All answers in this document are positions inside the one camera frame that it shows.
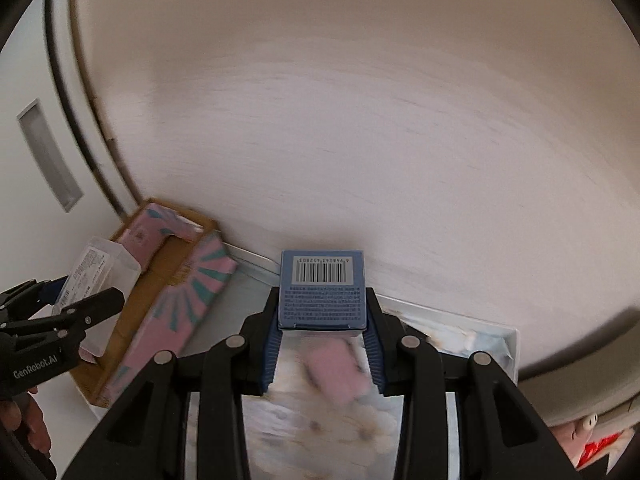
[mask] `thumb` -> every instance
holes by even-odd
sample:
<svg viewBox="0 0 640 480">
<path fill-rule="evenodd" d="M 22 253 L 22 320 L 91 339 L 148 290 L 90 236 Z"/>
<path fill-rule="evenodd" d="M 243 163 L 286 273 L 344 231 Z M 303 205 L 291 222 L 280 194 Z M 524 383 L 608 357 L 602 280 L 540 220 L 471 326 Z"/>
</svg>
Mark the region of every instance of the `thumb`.
<svg viewBox="0 0 640 480">
<path fill-rule="evenodd" d="M 20 408 L 12 400 L 0 401 L 0 422 L 9 431 L 15 431 L 20 428 L 22 415 Z"/>
</svg>

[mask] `pink patterned box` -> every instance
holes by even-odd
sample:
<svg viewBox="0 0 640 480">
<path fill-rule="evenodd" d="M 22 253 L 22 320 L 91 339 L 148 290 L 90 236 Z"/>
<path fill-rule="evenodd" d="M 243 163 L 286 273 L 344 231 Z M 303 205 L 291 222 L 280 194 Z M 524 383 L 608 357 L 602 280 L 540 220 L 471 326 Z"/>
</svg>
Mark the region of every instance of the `pink patterned box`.
<svg viewBox="0 0 640 480">
<path fill-rule="evenodd" d="M 113 404 L 156 352 L 179 354 L 234 270 L 218 234 L 206 235 L 154 301 L 100 400 Z"/>
</svg>

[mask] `white wall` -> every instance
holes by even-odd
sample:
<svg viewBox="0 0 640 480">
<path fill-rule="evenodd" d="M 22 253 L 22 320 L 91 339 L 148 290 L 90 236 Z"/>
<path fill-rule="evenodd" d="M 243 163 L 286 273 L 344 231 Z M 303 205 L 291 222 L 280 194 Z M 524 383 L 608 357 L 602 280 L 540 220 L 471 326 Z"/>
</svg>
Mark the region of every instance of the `white wall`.
<svg viewBox="0 0 640 480">
<path fill-rule="evenodd" d="M 77 0 L 144 195 L 232 242 L 363 248 L 380 293 L 522 331 L 640 300 L 640 49 L 609 0 Z"/>
</svg>

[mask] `logo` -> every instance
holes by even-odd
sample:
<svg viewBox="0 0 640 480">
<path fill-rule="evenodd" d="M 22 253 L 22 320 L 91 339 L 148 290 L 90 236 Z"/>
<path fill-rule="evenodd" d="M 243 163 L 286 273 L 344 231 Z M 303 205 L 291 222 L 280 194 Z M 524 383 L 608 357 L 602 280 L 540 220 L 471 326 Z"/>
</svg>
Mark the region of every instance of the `logo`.
<svg viewBox="0 0 640 480">
<path fill-rule="evenodd" d="M 55 355 L 50 355 L 48 357 L 45 357 L 42 361 L 38 361 L 37 363 L 24 367 L 22 370 L 14 370 L 14 377 L 16 379 L 21 379 L 29 374 L 37 372 L 38 370 L 42 370 L 43 368 L 54 365 L 57 362 L 58 357 Z"/>
</svg>

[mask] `red object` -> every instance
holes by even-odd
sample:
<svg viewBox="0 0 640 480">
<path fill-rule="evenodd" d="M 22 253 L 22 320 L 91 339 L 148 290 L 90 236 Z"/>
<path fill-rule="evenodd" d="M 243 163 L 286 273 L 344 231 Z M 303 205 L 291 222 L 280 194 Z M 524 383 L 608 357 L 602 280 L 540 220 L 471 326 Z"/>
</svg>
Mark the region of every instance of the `red object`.
<svg viewBox="0 0 640 480">
<path fill-rule="evenodd" d="M 614 433 L 613 435 L 606 436 L 598 442 L 590 442 L 584 446 L 584 451 L 582 452 L 582 456 L 578 462 L 578 467 L 582 467 L 607 446 L 613 444 L 621 434 L 622 432 Z"/>
</svg>

